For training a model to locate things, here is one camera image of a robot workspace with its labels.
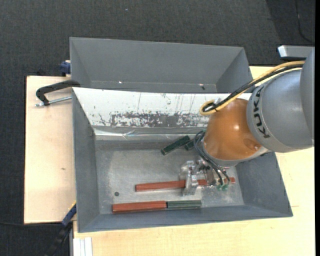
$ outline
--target wooden table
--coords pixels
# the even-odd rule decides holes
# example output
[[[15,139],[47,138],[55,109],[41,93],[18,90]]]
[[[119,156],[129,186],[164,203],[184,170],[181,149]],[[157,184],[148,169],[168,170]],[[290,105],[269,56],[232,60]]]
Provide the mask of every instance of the wooden table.
[[[266,67],[251,67],[254,77]],[[35,107],[39,87],[67,77],[28,76],[24,223],[59,222],[76,198],[71,101]],[[70,95],[52,92],[50,99]],[[314,148],[277,153],[293,217],[78,233],[92,238],[93,255],[315,255]]]

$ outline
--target black handle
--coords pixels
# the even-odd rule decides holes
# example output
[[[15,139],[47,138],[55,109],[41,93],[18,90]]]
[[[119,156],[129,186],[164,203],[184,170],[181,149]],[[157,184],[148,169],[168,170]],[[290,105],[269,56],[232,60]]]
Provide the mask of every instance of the black handle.
[[[68,87],[80,87],[80,83],[75,80],[67,80],[63,82],[58,82],[48,86],[39,88],[35,95],[44,103],[45,106],[50,105],[49,100],[46,98],[45,94],[58,91]]]

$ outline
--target yellow cable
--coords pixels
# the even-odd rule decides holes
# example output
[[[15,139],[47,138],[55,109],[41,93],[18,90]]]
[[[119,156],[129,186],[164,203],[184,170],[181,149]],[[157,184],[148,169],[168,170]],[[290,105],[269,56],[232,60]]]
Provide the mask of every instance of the yellow cable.
[[[286,63],[283,63],[283,64],[280,64],[278,66],[275,66],[271,69],[269,69],[268,71],[264,72],[263,74],[259,75],[257,78],[253,79],[249,84],[254,84],[257,80],[271,74],[272,72],[275,72],[279,69],[283,69],[283,68],[286,68],[286,67],[290,67],[290,66],[295,66],[295,65],[303,65],[305,62],[304,61],[291,61],[291,62],[286,62]],[[237,95],[235,95],[234,97],[232,97],[231,99],[227,100],[226,102],[224,102],[223,104],[221,104],[220,106],[208,111],[208,112],[204,112],[203,109],[208,105],[208,104],[211,104],[213,103],[215,100],[214,99],[211,99],[211,100],[208,100],[206,101],[200,108],[199,112],[202,116],[209,116],[221,109],[223,109],[226,105],[228,105],[230,102],[234,101],[236,98],[238,98],[241,94],[243,94],[246,90],[243,90],[241,92],[239,92]]]

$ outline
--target black carpet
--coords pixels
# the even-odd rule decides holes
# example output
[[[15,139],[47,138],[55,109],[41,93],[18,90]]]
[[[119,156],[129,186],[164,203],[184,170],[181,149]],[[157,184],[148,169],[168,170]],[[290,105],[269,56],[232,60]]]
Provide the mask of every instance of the black carpet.
[[[315,0],[296,2],[300,22],[295,0],[1,1],[0,222],[23,223],[25,76],[59,76],[69,37],[241,46],[275,65],[279,45],[315,42]],[[0,223],[0,255],[43,255],[58,230]]]

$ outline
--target gray box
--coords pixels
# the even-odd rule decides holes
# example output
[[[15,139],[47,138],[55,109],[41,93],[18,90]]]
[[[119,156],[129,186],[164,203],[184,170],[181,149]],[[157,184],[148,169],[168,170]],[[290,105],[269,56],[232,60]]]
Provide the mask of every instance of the gray box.
[[[70,46],[72,79],[83,87],[225,93],[251,79],[244,50],[239,47],[85,38],[71,38]],[[179,148],[163,156],[160,149],[171,141],[165,136],[144,141],[104,139],[103,133],[96,136],[87,114],[73,91],[79,232],[292,216],[274,153],[228,170],[236,179],[228,191],[202,187],[194,196],[181,196],[179,189],[136,193],[134,187],[139,183],[178,180],[180,166],[197,158],[197,153]],[[201,199],[202,208],[126,214],[111,211],[114,203],[188,199]]]

